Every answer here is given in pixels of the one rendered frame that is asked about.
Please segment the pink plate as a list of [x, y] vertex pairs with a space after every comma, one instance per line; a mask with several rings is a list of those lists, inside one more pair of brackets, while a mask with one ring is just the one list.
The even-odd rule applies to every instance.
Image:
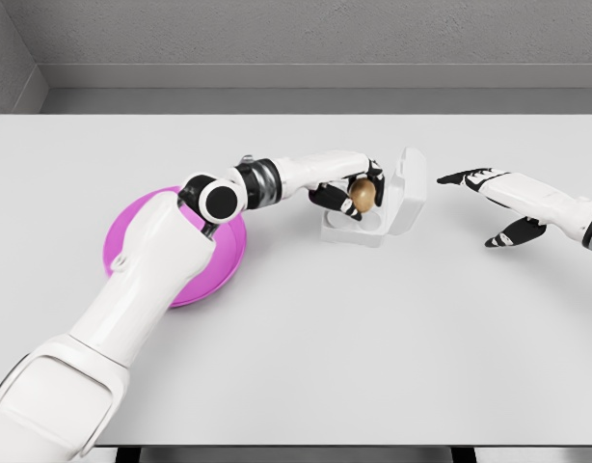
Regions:
[[[161, 192], [177, 192], [178, 187], [165, 187], [138, 198], [128, 205], [112, 223], [106, 234], [102, 259], [105, 273], [112, 275], [111, 264], [121, 252], [126, 229], [142, 207]], [[215, 252], [204, 270], [189, 282], [176, 296], [171, 308], [202, 300], [220, 289], [238, 269], [247, 245], [247, 231], [242, 215], [237, 215], [215, 231]]]

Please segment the white egg box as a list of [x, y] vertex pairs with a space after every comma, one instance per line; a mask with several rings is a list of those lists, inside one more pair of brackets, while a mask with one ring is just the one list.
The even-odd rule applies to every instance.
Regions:
[[337, 211], [326, 211], [321, 239], [327, 242], [380, 247], [387, 235], [408, 232], [427, 199], [427, 166], [422, 152], [407, 147], [397, 157], [394, 171], [386, 175], [383, 205], [373, 206], [360, 222]]

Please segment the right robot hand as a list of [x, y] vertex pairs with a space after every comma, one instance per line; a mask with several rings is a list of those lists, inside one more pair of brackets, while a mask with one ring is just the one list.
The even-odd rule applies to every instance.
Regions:
[[512, 247], [541, 236], [548, 224], [560, 228], [562, 214], [573, 198], [558, 189], [520, 173], [482, 168], [437, 179], [439, 184], [465, 185], [502, 207], [523, 217], [488, 239], [488, 248]]

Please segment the brown egg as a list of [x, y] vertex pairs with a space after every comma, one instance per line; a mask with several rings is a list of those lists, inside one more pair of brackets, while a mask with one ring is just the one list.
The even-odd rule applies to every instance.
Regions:
[[356, 179], [348, 190], [350, 199], [360, 213], [368, 212], [375, 206], [376, 189], [366, 177]]

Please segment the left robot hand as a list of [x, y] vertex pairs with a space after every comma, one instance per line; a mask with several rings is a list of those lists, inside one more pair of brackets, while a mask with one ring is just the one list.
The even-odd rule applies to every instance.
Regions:
[[309, 169], [305, 185], [309, 200], [328, 210], [339, 211], [361, 221], [362, 214], [344, 189], [332, 182], [348, 179], [351, 186], [358, 178], [366, 176], [374, 185], [374, 204], [381, 206], [384, 198], [385, 176], [380, 165], [365, 154], [356, 151], [334, 150], [306, 156], [303, 159]]

